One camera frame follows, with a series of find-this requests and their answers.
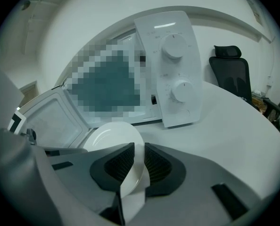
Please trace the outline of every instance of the office chair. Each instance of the office chair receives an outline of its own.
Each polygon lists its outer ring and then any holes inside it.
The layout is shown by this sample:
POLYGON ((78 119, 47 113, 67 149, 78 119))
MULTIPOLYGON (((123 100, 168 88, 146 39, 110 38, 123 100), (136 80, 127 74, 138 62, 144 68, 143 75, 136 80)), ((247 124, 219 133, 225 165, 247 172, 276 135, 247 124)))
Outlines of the office chair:
POLYGON ((241 51, 236 46, 215 47, 216 57, 210 57, 209 63, 216 76, 219 87, 252 103, 248 62, 240 58, 241 51))

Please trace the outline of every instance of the chair headrest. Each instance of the chair headrest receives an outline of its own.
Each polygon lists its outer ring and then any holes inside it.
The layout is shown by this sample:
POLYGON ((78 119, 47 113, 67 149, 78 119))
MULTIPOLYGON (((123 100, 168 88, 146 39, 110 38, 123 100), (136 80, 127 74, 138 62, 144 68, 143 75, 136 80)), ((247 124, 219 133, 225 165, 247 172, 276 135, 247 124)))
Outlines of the chair headrest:
POLYGON ((242 55, 240 49, 236 46, 214 46, 215 55, 220 58, 239 58, 242 55))

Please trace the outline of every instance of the wall outlet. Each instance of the wall outlet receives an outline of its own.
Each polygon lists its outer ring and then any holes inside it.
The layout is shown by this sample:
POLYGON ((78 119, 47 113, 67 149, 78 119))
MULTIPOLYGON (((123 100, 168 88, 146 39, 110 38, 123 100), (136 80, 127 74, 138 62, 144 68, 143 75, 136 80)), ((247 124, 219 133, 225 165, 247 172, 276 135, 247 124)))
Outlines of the wall outlet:
POLYGON ((273 77, 268 76, 267 86, 272 86, 272 85, 273 85, 273 77))

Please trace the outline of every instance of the dial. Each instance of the dial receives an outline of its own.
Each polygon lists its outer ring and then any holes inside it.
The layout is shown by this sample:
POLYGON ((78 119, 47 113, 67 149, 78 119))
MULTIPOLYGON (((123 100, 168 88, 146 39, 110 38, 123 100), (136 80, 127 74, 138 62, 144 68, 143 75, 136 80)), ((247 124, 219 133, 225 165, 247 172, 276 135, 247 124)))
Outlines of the dial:
POLYGON ((185 79, 177 80, 173 84, 172 93, 174 98, 180 102, 187 102, 190 99, 193 87, 191 83, 185 79))
POLYGON ((181 58, 186 52, 187 44, 185 39, 177 34, 172 33, 164 37, 162 51, 172 59, 181 58))

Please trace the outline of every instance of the tabletop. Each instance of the tabletop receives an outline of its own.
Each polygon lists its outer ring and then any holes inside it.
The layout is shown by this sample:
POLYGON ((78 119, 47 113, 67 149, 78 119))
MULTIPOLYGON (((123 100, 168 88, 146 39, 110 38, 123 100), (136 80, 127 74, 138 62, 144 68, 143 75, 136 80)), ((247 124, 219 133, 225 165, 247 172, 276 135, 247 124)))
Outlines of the tabletop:
POLYGON ((234 94, 203 82, 200 120, 165 128, 161 121, 135 125, 144 142, 171 147, 218 163, 261 198, 280 187, 280 133, 234 94))

